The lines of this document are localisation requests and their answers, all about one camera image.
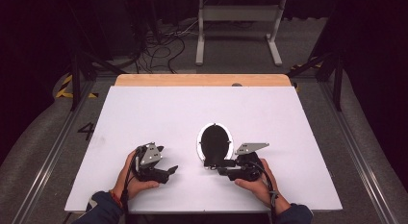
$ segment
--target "sleeve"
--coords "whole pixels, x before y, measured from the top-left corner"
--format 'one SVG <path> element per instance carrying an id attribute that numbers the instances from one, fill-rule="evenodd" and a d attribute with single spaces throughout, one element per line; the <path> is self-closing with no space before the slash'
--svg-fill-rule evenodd
<path id="1" fill-rule="evenodd" d="M 310 224 L 312 218 L 308 207 L 292 203 L 289 209 L 276 216 L 276 224 Z"/>
<path id="2" fill-rule="evenodd" d="M 117 205 L 109 192 L 99 191 L 90 197 L 87 212 L 73 224 L 114 224 L 118 223 L 122 210 Z"/>

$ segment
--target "wire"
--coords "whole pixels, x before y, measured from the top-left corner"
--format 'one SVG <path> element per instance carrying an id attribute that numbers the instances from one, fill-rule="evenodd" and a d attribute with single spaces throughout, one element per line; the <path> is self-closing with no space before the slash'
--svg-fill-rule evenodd
<path id="1" fill-rule="evenodd" d="M 183 35 L 184 33 L 191 33 L 191 32 L 188 32 L 188 29 L 190 29 L 192 26 L 194 26 L 197 22 L 198 22 L 198 20 L 195 20 L 194 23 L 192 23 L 189 27 L 187 27 L 187 29 L 185 29 L 183 32 L 175 31 L 173 33 L 165 34 L 165 35 L 176 35 L 177 37 L 179 37 L 180 35 Z"/>
<path id="2" fill-rule="evenodd" d="M 183 44 L 183 49 L 182 49 L 178 54 L 176 54 L 176 56 L 170 58 L 170 60 L 168 60 L 168 62 L 167 62 L 168 69 L 170 69 L 170 71 L 171 71 L 172 73 L 177 73 L 177 72 L 176 72 L 174 69 L 171 68 L 171 65 L 170 65 L 170 64 L 171 64 L 171 61 L 173 61 L 173 60 L 176 59 L 180 54 L 182 54 L 183 51 L 184 51 L 184 49 L 186 48 L 186 44 L 184 43 L 184 41 L 183 41 L 182 39 L 180 39 L 179 37 L 178 37 L 178 39 L 182 42 L 182 44 Z"/>
<path id="3" fill-rule="evenodd" d="M 72 215 L 72 212 L 69 212 L 67 215 L 66 215 L 66 217 L 65 217 L 65 219 L 64 219 L 64 221 L 63 221 L 63 224 L 65 224 L 67 221 L 68 221 L 68 219 L 69 219 L 69 217 Z"/>
<path id="4" fill-rule="evenodd" d="M 125 213 L 125 223 L 126 224 L 129 223 L 129 207 L 128 207 L 129 196 L 128 196 L 128 190 L 127 190 L 127 187 L 129 186 L 129 182 L 130 182 L 129 175 L 130 175 L 130 172 L 131 172 L 131 169 L 132 169 L 132 165 L 135 162 L 135 158 L 138 156 L 138 154 L 139 154 L 139 149 L 137 148 L 136 152 L 133 155 L 132 160 L 131 160 L 131 162 L 129 164 L 129 168 L 128 168 L 128 172 L 126 174 L 124 187 L 123 187 L 123 190 L 122 190 L 122 195 L 120 196 L 120 202 L 122 203 L 123 211 Z"/>
<path id="5" fill-rule="evenodd" d="M 141 53 L 141 58 L 143 59 L 143 61 L 144 61 L 144 63 L 145 63 L 145 67 L 143 67 L 143 65 L 141 65 L 140 62 L 139 62 L 139 63 L 140 63 L 140 65 L 141 65 L 141 67 L 144 69 L 144 71 L 146 71 L 147 73 L 153 73 L 152 70 L 150 70 L 149 67 L 147 66 L 147 61 L 146 61 L 146 59 L 144 58 L 144 52 Z"/>
<path id="6" fill-rule="evenodd" d="M 130 181 L 132 181 L 132 179 L 134 179 L 134 178 L 135 178 L 135 175 L 133 175 L 132 178 L 129 179 L 128 185 L 129 185 Z"/>
<path id="7" fill-rule="evenodd" d="M 144 70 L 145 72 L 147 72 L 147 73 L 153 73 L 151 70 L 146 69 L 146 68 L 140 63 L 140 60 L 138 60 L 138 63 L 139 63 L 139 66 L 140 66 L 141 68 L 143 68 L 143 70 Z"/>
<path id="8" fill-rule="evenodd" d="M 268 184 L 269 195 L 270 195 L 270 193 L 273 192 L 273 183 L 270 180 L 269 175 L 264 170 L 264 168 L 261 167 L 259 164 L 255 163 L 255 162 L 249 162 L 249 163 L 254 165 L 255 167 L 257 167 L 259 170 L 261 170 L 264 173 L 265 177 L 267 178 L 267 184 Z M 275 222 L 275 218 L 276 218 L 276 210 L 275 210 L 275 207 L 273 206 L 273 204 L 270 204 L 270 214 L 271 214 L 271 223 L 273 224 Z"/>
<path id="9" fill-rule="evenodd" d="M 168 51 L 168 53 L 167 53 L 166 55 L 163 55 L 163 56 L 159 56 L 159 57 L 156 56 L 156 53 L 157 53 L 159 50 L 161 50 L 161 49 L 165 49 L 166 51 Z M 156 49 L 156 50 L 153 52 L 152 55 L 150 55 L 150 53 L 147 52 L 147 56 L 149 56 L 150 58 L 163 59 L 163 58 L 166 58 L 166 57 L 168 57 L 168 56 L 170 56 L 170 55 L 171 55 L 171 50 L 170 50 L 168 47 L 160 47 L 160 48 Z"/>
<path id="10" fill-rule="evenodd" d="M 135 60 L 135 67 L 136 67 L 136 73 L 140 73 L 140 67 L 138 66 L 137 61 Z"/>
<path id="11" fill-rule="evenodd" d="M 129 61 L 122 62 L 122 63 L 119 63 L 119 64 L 112 64 L 112 65 L 115 66 L 115 67 L 118 67 L 118 68 L 125 68 L 125 67 L 127 67 L 127 66 L 130 66 L 130 65 L 135 61 L 135 59 L 136 59 L 136 57 L 133 57 L 133 58 L 132 58 L 131 60 L 129 60 Z M 93 67 L 95 67 L 97 70 L 100 70 L 100 71 L 103 71 L 103 70 L 109 71 L 108 69 L 106 69 L 105 67 L 99 65 L 98 63 L 96 63 L 95 65 L 93 65 Z"/>
<path id="12" fill-rule="evenodd" d="M 142 214 L 141 216 L 143 217 L 144 221 L 145 221 L 147 224 L 150 224 L 150 222 L 147 220 L 147 217 L 145 216 L 145 214 Z"/>

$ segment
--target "aluminum rail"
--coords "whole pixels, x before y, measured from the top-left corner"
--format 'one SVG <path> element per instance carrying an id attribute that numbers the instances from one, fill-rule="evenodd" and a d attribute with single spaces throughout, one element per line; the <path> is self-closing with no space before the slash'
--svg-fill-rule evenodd
<path id="1" fill-rule="evenodd" d="M 93 87 L 94 82 L 85 82 L 84 89 L 81 91 L 82 95 L 88 95 L 90 90 Z M 81 108 L 84 106 L 87 97 L 83 96 L 79 102 L 75 111 L 70 112 L 66 118 L 66 121 L 61 129 L 56 141 L 54 142 L 47 158 L 44 161 L 41 169 L 38 171 L 37 177 L 35 178 L 29 192 L 27 193 L 23 203 L 21 204 L 20 209 L 14 217 L 13 223 L 26 223 L 31 212 L 34 209 L 39 197 L 49 177 L 51 176 L 52 171 L 60 157 L 60 154 L 64 148 L 66 138 L 71 130 L 73 123 L 75 122 L 76 117 L 78 116 Z"/>
<path id="2" fill-rule="evenodd" d="M 343 131 L 345 140 L 347 141 L 347 150 L 356 166 L 357 171 L 360 174 L 361 180 L 363 181 L 367 193 L 374 204 L 381 222 L 384 224 L 398 224 L 398 221 L 391 211 L 391 208 L 386 201 L 384 193 L 378 184 L 370 165 L 367 163 L 360 151 L 360 148 L 344 118 L 344 115 L 337 111 L 332 102 L 333 95 L 330 86 L 327 83 L 319 83 L 319 87 Z"/>

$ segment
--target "black cable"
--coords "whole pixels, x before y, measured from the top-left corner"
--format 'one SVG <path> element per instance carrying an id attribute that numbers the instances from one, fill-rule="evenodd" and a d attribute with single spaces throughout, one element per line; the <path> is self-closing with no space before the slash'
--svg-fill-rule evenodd
<path id="1" fill-rule="evenodd" d="M 161 56 L 161 57 L 156 57 L 156 53 L 160 50 L 160 49 L 165 49 L 165 50 L 167 50 L 168 51 L 168 54 L 167 55 L 164 55 L 164 56 Z M 156 49 L 154 52 L 153 52 L 153 54 L 150 56 L 150 69 L 152 69 L 152 68 L 156 68 L 156 67 L 167 67 L 167 66 L 165 66 L 165 65 L 161 65 L 161 64 L 159 64 L 159 65 L 154 65 L 153 66 L 153 59 L 163 59 L 163 58 L 167 58 L 167 57 L 169 57 L 171 55 L 171 50 L 169 49 L 169 48 L 167 48 L 167 47 L 160 47 L 160 48 L 158 48 L 158 49 Z"/>
<path id="2" fill-rule="evenodd" d="M 144 221 L 145 221 L 147 224 L 150 224 L 149 220 L 147 220 L 147 217 L 146 217 L 144 214 L 142 214 L 141 216 L 143 217 Z"/>
<path id="3" fill-rule="evenodd" d="M 132 178 L 129 179 L 128 185 L 129 185 L 130 181 L 132 181 L 132 179 L 134 179 L 134 178 L 135 178 L 135 175 L 133 175 Z"/>
<path id="4" fill-rule="evenodd" d="M 154 65 L 154 66 L 152 66 L 151 68 L 158 68 L 158 67 L 164 67 L 164 68 L 167 68 L 167 66 L 166 66 L 166 65 L 162 65 L 162 64 L 159 64 L 159 65 Z"/>
<path id="5" fill-rule="evenodd" d="M 63 221 L 63 224 L 65 224 L 67 221 L 68 221 L 68 219 L 69 219 L 69 217 L 72 215 L 72 212 L 69 212 L 67 215 L 66 215 L 66 217 L 65 217 L 65 219 L 64 219 L 64 221 Z"/>
<path id="6" fill-rule="evenodd" d="M 144 58 L 144 52 L 141 53 L 141 58 L 144 60 L 144 63 L 145 63 L 145 65 L 146 65 L 146 68 L 144 68 L 143 65 L 139 62 L 140 65 L 143 67 L 144 71 L 146 71 L 147 73 L 153 73 L 153 72 L 149 69 L 149 67 L 147 66 L 147 61 L 146 61 L 146 59 Z"/>
<path id="7" fill-rule="evenodd" d="M 183 38 L 183 37 L 190 36 L 190 35 L 198 36 L 198 34 L 195 34 L 195 33 L 192 33 L 192 32 L 184 32 L 184 33 L 181 33 L 181 34 L 185 34 L 185 35 L 180 36 L 180 34 L 179 34 L 179 35 L 177 35 L 177 37 Z"/>
<path id="8" fill-rule="evenodd" d="M 194 34 L 194 33 L 190 32 L 190 31 L 195 30 L 195 27 L 197 27 L 197 25 L 198 25 L 198 19 L 195 20 L 194 23 L 192 23 L 190 25 L 186 25 L 186 26 L 188 26 L 186 29 L 180 30 L 180 31 L 177 30 L 177 31 L 174 31 L 173 33 L 166 34 L 166 35 L 168 35 L 168 36 L 177 36 L 179 38 L 186 37 L 188 35 Z"/>
<path id="9" fill-rule="evenodd" d="M 270 180 L 270 177 L 267 174 L 267 172 L 259 164 L 255 163 L 255 162 L 249 162 L 249 163 L 252 164 L 253 166 L 257 167 L 259 170 L 261 170 L 264 173 L 265 177 L 267 178 L 269 195 L 271 195 L 271 192 L 273 192 L 273 183 Z M 274 206 L 274 204 L 272 204 L 272 202 L 270 204 L 270 215 L 271 215 L 271 223 L 273 224 L 275 222 L 275 219 L 276 219 L 276 210 L 275 210 L 275 206 Z"/>
<path id="10" fill-rule="evenodd" d="M 137 61 L 135 60 L 135 67 L 136 67 L 136 72 L 139 74 L 140 73 L 140 68 L 138 66 Z"/>
<path id="11" fill-rule="evenodd" d="M 163 34 L 164 34 L 165 36 L 168 36 L 168 35 L 176 34 L 176 33 L 179 32 L 179 31 L 180 31 L 180 24 L 177 22 L 177 26 L 170 26 L 170 29 L 168 29 L 167 31 L 163 32 Z"/>
<path id="12" fill-rule="evenodd" d="M 162 40 L 161 40 L 161 42 L 159 42 L 159 41 L 157 41 L 157 40 L 156 40 L 156 42 L 151 42 L 151 41 L 149 41 L 150 39 L 155 40 L 155 38 L 154 38 L 153 36 L 146 37 L 146 43 L 153 45 L 153 46 L 150 46 L 150 47 L 148 47 L 148 48 L 155 48 L 155 47 L 157 47 L 157 46 L 159 46 L 159 45 L 168 45 L 168 44 L 170 44 L 171 42 L 174 41 L 174 39 L 171 40 L 171 36 L 168 36 L 168 38 L 167 38 L 165 41 L 162 41 Z"/>
<path id="13" fill-rule="evenodd" d="M 176 56 L 174 56 L 174 57 L 172 57 L 172 58 L 170 58 L 169 60 L 168 60 L 168 62 L 167 62 L 167 66 L 168 66 L 168 69 L 172 72 L 172 73 L 177 73 L 174 69 L 172 69 L 171 68 L 171 61 L 173 61 L 175 58 L 177 58 L 180 54 L 182 54 L 183 53 L 183 51 L 184 51 L 184 49 L 186 48 L 186 44 L 184 43 L 184 41 L 181 39 L 181 38 L 179 38 L 179 37 L 177 37 L 181 42 L 182 42 L 182 44 L 183 44 L 183 49 L 178 53 L 178 54 L 176 54 Z"/>
<path id="14" fill-rule="evenodd" d="M 143 68 L 143 70 L 147 73 L 152 73 L 150 70 L 147 70 L 146 68 L 144 68 L 143 64 L 140 63 L 140 60 L 138 60 L 139 66 Z"/>
<path id="15" fill-rule="evenodd" d="M 112 65 L 117 67 L 117 68 L 122 69 L 122 68 L 125 68 L 127 66 L 130 66 L 135 61 L 135 59 L 136 59 L 136 57 L 133 57 L 129 61 L 122 62 L 122 63 L 119 63 L 119 64 L 112 64 Z M 103 66 L 94 66 L 94 68 L 96 68 L 97 70 L 100 70 L 100 71 L 104 71 L 104 70 L 109 71 L 109 69 L 107 69 L 106 67 L 103 67 Z"/>
<path id="16" fill-rule="evenodd" d="M 177 39 L 175 35 L 169 35 L 166 42 L 163 42 L 162 45 L 169 45 L 170 43 L 174 42 Z"/>
<path id="17" fill-rule="evenodd" d="M 139 149 L 136 149 L 135 154 L 132 156 L 132 160 L 129 164 L 129 168 L 128 168 L 128 172 L 126 174 L 126 179 L 125 179 L 125 183 L 124 183 L 124 187 L 122 190 L 122 194 L 120 196 L 120 202 L 122 204 L 123 207 L 123 211 L 125 213 L 125 223 L 128 224 L 129 223 L 129 207 L 128 207 L 128 200 L 129 200 L 129 195 L 128 195 L 128 190 L 127 187 L 129 186 L 129 175 L 130 172 L 132 170 L 132 164 L 133 162 L 135 162 L 135 158 L 137 157 L 137 155 L 139 154 Z"/>

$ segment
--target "metal bracket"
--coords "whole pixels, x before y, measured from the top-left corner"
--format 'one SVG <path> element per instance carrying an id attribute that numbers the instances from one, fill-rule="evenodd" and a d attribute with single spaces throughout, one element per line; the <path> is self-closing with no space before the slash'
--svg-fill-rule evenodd
<path id="1" fill-rule="evenodd" d="M 236 155 L 245 155 L 255 152 L 259 149 L 269 146 L 269 143 L 243 143 L 240 148 L 237 149 Z"/>
<path id="2" fill-rule="evenodd" d="M 146 153 L 141 159 L 140 165 L 146 165 L 152 162 L 158 162 L 162 158 L 160 150 L 156 147 L 155 143 L 148 143 L 145 145 L 147 147 Z"/>

